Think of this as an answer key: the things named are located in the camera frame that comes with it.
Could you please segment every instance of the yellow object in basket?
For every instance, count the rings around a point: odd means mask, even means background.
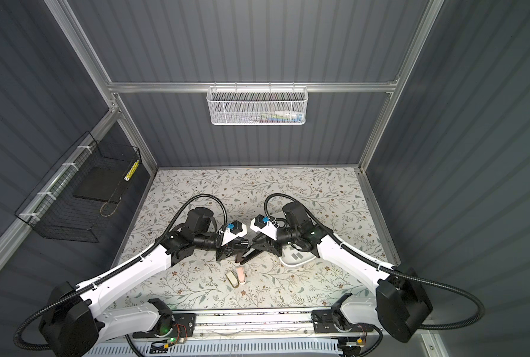
[[[124,177],[125,181],[130,181],[132,175],[134,175],[134,172],[136,172],[136,169],[138,168],[139,164],[140,160],[136,160],[136,162],[134,162],[134,165],[132,165],[132,168],[130,168],[130,171],[128,171],[128,174],[126,174],[126,176]]]

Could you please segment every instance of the pink object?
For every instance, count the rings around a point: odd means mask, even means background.
[[[245,272],[243,271],[243,266],[237,267],[237,279],[240,284],[245,284]]]

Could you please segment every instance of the black wire basket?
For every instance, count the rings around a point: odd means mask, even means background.
[[[20,211],[22,204],[15,215],[43,238],[98,243],[140,163],[136,147],[93,140],[37,193],[43,197],[33,212]]]

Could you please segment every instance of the black mounting plate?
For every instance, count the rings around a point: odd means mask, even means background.
[[[322,309],[322,310],[313,310],[311,311],[311,319],[313,320],[313,326],[315,328],[315,333],[341,333],[341,332],[372,332],[374,328],[371,325],[364,323],[356,324],[351,327],[350,331],[339,331],[333,323],[333,318],[331,316],[331,310]]]
[[[195,314],[174,314],[176,322],[185,327],[185,335],[191,337],[194,334]],[[184,329],[180,326],[180,338],[184,337]],[[169,333],[168,338],[177,338],[177,329]],[[153,332],[134,332],[132,338],[157,338]]]

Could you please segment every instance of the floral patterned surface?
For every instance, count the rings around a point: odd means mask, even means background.
[[[184,201],[203,192],[223,201],[230,222],[238,219],[247,225],[263,213],[266,196],[275,192],[291,195],[342,239],[386,260],[354,169],[342,167],[159,171],[121,260],[145,249]],[[281,212],[286,203],[285,199],[271,199],[270,214]],[[211,208],[218,224],[222,222],[223,214],[215,202],[199,199],[190,208],[196,206]],[[185,220],[186,212],[177,223]],[[250,230],[246,238],[254,235]],[[196,250],[176,266],[142,282],[114,307],[141,304],[152,297],[179,310],[328,306],[347,292],[369,294],[351,275],[322,259],[288,268],[268,253],[244,265],[247,283],[234,289],[226,280],[227,271],[235,272],[233,260],[216,262],[213,251]]]

